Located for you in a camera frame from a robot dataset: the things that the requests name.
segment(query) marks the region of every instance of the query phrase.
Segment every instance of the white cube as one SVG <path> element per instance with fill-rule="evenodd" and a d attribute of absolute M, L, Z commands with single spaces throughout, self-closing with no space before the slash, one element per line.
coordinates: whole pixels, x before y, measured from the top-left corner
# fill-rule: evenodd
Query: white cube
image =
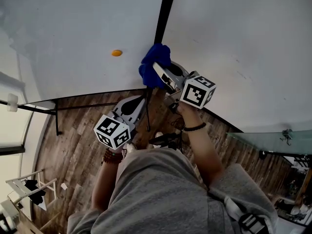
<path fill-rule="evenodd" d="M 116 150 L 130 139 L 129 126 L 103 115 L 94 128 L 99 142 Z"/>
<path fill-rule="evenodd" d="M 196 76 L 185 82 L 180 100 L 196 108 L 203 108 L 213 96 L 216 84 L 203 76 Z"/>

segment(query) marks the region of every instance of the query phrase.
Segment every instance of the gray shirt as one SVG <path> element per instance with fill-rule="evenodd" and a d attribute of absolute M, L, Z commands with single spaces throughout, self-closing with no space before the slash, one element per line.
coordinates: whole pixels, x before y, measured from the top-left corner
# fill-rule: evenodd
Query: gray shirt
<path fill-rule="evenodd" d="M 276 221 L 274 207 L 240 165 L 216 181 L 215 196 L 200 185 L 188 159 L 167 148 L 139 150 L 120 163 L 108 209 L 75 213 L 69 234 L 78 233 L 237 233 L 222 192 L 252 204 Z"/>

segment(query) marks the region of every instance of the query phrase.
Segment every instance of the blue cloth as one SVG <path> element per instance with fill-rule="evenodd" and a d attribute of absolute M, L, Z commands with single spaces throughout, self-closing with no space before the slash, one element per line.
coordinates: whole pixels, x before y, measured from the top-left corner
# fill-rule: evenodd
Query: blue cloth
<path fill-rule="evenodd" d="M 143 78 L 143 84 L 150 88 L 164 88 L 165 83 L 160 79 L 153 68 L 153 63 L 157 62 L 162 66 L 170 66 L 170 48 L 161 43 L 155 43 L 141 62 L 138 72 Z"/>

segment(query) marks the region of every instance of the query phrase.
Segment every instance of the yellow oval object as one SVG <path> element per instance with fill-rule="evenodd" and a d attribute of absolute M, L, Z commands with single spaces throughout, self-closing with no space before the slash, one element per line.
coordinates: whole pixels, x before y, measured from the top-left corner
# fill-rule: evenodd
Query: yellow oval object
<path fill-rule="evenodd" d="M 121 56 L 121 54 L 122 54 L 121 50 L 115 49 L 115 50 L 112 51 L 112 56 L 113 57 L 119 57 L 119 56 Z"/>

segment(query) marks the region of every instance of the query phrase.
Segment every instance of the person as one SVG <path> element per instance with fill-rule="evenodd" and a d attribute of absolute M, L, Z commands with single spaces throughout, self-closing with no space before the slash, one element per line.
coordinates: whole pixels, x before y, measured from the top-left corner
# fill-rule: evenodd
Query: person
<path fill-rule="evenodd" d="M 178 150 L 135 150 L 122 162 L 121 154 L 106 151 L 91 209 L 69 217 L 69 234 L 234 234 L 243 232 L 243 214 L 262 218 L 266 233 L 274 233 L 277 214 L 265 194 L 239 164 L 224 169 L 197 109 L 180 102 L 177 110 L 209 191 Z"/>

